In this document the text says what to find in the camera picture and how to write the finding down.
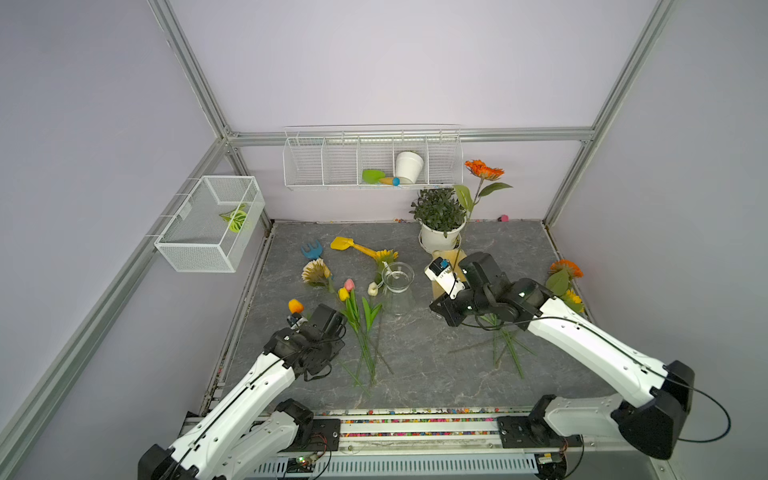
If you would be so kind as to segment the clear glass vase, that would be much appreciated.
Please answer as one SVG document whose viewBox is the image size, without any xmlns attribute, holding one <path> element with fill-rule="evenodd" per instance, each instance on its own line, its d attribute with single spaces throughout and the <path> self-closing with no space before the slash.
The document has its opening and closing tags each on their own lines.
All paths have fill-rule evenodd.
<svg viewBox="0 0 768 480">
<path fill-rule="evenodd" d="M 401 317 L 409 314 L 415 307 L 415 298 L 411 286 L 414 271 L 404 262 L 386 264 L 382 272 L 384 286 L 384 310 Z"/>
</svg>

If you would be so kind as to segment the green toy shovel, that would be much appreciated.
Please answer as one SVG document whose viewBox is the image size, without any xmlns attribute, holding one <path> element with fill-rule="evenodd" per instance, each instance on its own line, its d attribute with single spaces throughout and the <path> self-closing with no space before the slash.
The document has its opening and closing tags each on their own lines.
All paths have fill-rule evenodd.
<svg viewBox="0 0 768 480">
<path fill-rule="evenodd" d="M 362 180 L 366 184 L 370 185 L 390 185 L 390 186 L 399 186 L 401 181 L 398 177 L 392 177 L 388 176 L 384 171 L 381 170 L 374 170 L 374 169 L 366 169 L 362 172 Z"/>
</svg>

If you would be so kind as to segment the aluminium frame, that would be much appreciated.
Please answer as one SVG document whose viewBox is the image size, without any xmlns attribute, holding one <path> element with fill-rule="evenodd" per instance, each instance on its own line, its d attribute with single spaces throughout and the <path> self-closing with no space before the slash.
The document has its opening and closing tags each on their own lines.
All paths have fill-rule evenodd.
<svg viewBox="0 0 768 480">
<path fill-rule="evenodd" d="M 462 142 L 480 143 L 580 141 L 584 145 L 582 151 L 588 153 L 596 149 L 598 137 L 606 132 L 611 116 L 618 111 L 648 52 L 664 29 L 674 5 L 672 1 L 658 1 L 654 4 L 628 60 L 591 126 L 477 130 L 447 126 L 421 130 L 396 128 L 357 130 L 354 134 L 365 140 L 394 139 L 397 141 L 445 137 L 454 137 Z M 152 1 L 149 7 L 155 22 L 200 101 L 206 118 L 212 122 L 216 135 L 191 174 L 197 176 L 210 173 L 224 158 L 229 159 L 235 169 L 243 169 L 245 163 L 238 152 L 240 148 L 282 144 L 286 138 L 282 133 L 228 132 L 209 84 L 170 2 Z M 26 460 L 157 258 L 158 251 L 152 238 L 145 237 L 3 429 L 1 433 L 2 478 L 11 478 Z"/>
</svg>

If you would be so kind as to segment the orange gerbera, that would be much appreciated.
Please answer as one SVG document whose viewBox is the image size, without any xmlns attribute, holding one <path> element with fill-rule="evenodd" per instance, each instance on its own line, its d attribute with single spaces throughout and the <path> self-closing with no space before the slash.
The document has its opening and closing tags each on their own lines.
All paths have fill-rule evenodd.
<svg viewBox="0 0 768 480">
<path fill-rule="evenodd" d="M 545 287 L 557 297 L 563 297 L 572 289 L 574 281 L 584 276 L 581 268 L 574 262 L 562 259 L 549 268 Z"/>
<path fill-rule="evenodd" d="M 474 192 L 465 185 L 456 184 L 453 187 L 456 199 L 464 210 L 464 224 L 468 226 L 475 208 L 483 198 L 497 191 L 511 189 L 512 185 L 501 181 L 505 173 L 502 168 L 490 167 L 482 160 L 469 160 L 464 165 L 469 173 L 479 180 Z"/>
</svg>

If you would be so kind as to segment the orange tulip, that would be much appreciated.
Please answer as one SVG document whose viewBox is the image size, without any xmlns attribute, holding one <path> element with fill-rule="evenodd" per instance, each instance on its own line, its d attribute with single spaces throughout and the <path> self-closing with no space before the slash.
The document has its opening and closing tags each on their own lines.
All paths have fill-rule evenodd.
<svg viewBox="0 0 768 480">
<path fill-rule="evenodd" d="M 304 324 L 302 328 L 305 326 L 315 326 L 316 328 L 321 329 L 324 333 L 330 334 L 342 324 L 345 324 L 348 330 L 347 316 L 343 312 L 339 312 L 325 304 L 319 304 L 313 312 L 306 313 L 304 305 L 299 300 L 292 299 L 289 301 L 289 315 L 294 312 L 302 312 L 303 315 L 308 318 L 308 322 Z M 292 363 L 298 359 L 301 348 L 301 337 L 299 335 L 299 331 L 296 332 L 291 330 L 291 334 L 288 335 L 288 342 L 290 342 L 292 345 L 296 344 L 296 353 L 289 355 L 289 359 L 292 361 Z M 305 381 L 314 381 L 320 380 L 329 375 L 303 375 L 303 377 Z"/>
</svg>

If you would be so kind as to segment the white empty pot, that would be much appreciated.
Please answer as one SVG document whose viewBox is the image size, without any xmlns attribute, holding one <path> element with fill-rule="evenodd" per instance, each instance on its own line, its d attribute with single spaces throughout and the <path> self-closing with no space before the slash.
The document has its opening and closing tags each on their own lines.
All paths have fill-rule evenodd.
<svg viewBox="0 0 768 480">
<path fill-rule="evenodd" d="M 395 158 L 395 175 L 400 184 L 416 184 L 424 167 L 424 159 L 421 155 L 404 151 Z"/>
</svg>

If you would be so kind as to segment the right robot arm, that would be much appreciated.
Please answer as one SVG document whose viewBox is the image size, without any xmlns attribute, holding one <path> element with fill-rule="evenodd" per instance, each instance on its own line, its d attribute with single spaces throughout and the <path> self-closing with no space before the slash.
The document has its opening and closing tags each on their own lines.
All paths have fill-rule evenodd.
<svg viewBox="0 0 768 480">
<path fill-rule="evenodd" d="M 494 315 L 569 354 L 607 382 L 611 396 L 568 399 L 549 396 L 532 415 L 561 437 L 620 437 L 641 453 L 671 458 L 692 408 L 695 373 L 629 347 L 585 321 L 551 290 L 530 279 L 511 281 L 488 253 L 476 252 L 458 265 L 437 257 L 425 267 L 442 294 L 430 308 L 451 327 L 468 316 Z"/>
</svg>

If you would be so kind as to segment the potted green plant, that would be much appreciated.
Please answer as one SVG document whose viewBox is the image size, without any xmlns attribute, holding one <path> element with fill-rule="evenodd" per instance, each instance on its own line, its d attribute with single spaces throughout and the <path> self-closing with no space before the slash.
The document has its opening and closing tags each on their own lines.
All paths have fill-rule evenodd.
<svg viewBox="0 0 768 480">
<path fill-rule="evenodd" d="M 410 213 L 421 225 L 420 242 L 427 252 L 456 248 L 467 213 L 452 188 L 420 190 Z"/>
</svg>

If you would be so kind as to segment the yellow fluted vase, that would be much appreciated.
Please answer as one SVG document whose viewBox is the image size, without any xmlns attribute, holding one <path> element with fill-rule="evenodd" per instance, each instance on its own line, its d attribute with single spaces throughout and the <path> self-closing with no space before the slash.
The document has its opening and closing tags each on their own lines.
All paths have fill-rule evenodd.
<svg viewBox="0 0 768 480">
<path fill-rule="evenodd" d="M 438 250 L 432 252 L 432 262 L 436 264 L 436 273 L 433 265 L 425 268 L 425 274 L 431 281 L 433 299 L 437 299 L 446 293 L 448 287 L 449 296 L 455 298 L 459 291 L 465 289 L 466 276 L 458 267 L 458 263 L 466 257 L 461 249 Z"/>
</svg>

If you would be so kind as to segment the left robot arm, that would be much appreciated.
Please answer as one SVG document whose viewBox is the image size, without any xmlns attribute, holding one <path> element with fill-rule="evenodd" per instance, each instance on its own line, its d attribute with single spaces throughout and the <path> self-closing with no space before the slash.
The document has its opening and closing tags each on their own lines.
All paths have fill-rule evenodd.
<svg viewBox="0 0 768 480">
<path fill-rule="evenodd" d="M 314 413 L 288 399 L 258 423 L 265 409 L 297 379 L 323 378 L 344 347 L 346 317 L 320 304 L 293 313 L 239 383 L 199 423 L 169 447 L 151 446 L 138 462 L 139 479 L 244 479 L 286 449 L 330 449 L 313 430 Z"/>
</svg>

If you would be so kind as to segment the cream gerbera flower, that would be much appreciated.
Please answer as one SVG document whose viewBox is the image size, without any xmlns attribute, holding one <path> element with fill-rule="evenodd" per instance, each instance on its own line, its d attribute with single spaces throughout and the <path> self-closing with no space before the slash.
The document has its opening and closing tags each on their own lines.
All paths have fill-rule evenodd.
<svg viewBox="0 0 768 480">
<path fill-rule="evenodd" d="M 302 269 L 301 279 L 307 285 L 334 291 L 333 274 L 322 258 L 309 261 Z"/>
</svg>

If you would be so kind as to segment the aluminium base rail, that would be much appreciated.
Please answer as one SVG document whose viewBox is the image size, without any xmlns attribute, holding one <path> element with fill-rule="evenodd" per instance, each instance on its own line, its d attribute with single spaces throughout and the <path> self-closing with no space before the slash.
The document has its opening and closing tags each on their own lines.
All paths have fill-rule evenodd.
<svg viewBox="0 0 768 480">
<path fill-rule="evenodd" d="M 142 479 L 677 479 L 612 436 L 563 437 L 523 411 L 371 410 L 314 415 L 288 403 L 227 445 L 210 418 L 151 448 Z"/>
</svg>

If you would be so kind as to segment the yellow gerbera right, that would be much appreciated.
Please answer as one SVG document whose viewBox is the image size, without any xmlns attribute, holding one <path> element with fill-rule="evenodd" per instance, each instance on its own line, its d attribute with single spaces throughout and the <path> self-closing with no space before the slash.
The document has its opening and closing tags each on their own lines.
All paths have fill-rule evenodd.
<svg viewBox="0 0 768 480">
<path fill-rule="evenodd" d="M 561 300 L 574 312 L 580 314 L 585 311 L 582 298 L 573 290 L 568 289 L 561 296 Z"/>
</svg>

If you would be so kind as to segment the yellow sunflower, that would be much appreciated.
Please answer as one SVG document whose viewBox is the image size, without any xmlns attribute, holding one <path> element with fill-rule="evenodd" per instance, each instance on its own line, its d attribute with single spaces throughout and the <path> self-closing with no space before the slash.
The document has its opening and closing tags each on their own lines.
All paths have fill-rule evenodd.
<svg viewBox="0 0 768 480">
<path fill-rule="evenodd" d="M 375 253 L 374 260 L 376 262 L 376 275 L 374 282 L 377 285 L 380 285 L 382 283 L 382 275 L 386 267 L 398 260 L 398 252 L 394 250 L 380 250 Z"/>
</svg>

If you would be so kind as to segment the green toy in basket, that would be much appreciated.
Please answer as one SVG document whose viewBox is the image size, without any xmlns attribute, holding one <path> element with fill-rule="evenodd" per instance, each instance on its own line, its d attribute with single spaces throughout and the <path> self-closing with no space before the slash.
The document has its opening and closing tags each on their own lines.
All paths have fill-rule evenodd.
<svg viewBox="0 0 768 480">
<path fill-rule="evenodd" d="M 247 206 L 240 204 L 232 211 L 220 214 L 220 217 L 227 223 L 229 231 L 239 233 L 243 228 L 247 215 Z"/>
</svg>

